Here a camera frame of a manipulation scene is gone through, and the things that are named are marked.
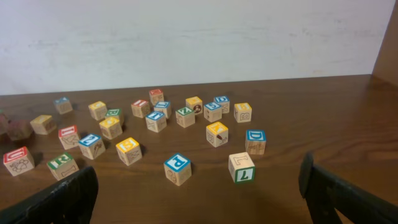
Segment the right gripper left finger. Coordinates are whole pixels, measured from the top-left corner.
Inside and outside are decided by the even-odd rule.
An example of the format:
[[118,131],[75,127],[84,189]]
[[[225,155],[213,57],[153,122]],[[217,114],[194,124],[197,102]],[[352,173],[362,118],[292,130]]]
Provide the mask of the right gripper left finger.
[[89,223],[98,195],[92,166],[1,210],[1,223]]

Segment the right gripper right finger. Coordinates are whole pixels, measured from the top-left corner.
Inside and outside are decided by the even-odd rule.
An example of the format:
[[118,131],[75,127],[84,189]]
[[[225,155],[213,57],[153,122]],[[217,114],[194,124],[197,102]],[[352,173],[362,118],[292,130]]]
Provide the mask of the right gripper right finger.
[[314,223],[341,223],[338,212],[353,223],[397,223],[397,206],[315,165],[310,152],[301,163],[298,184]]

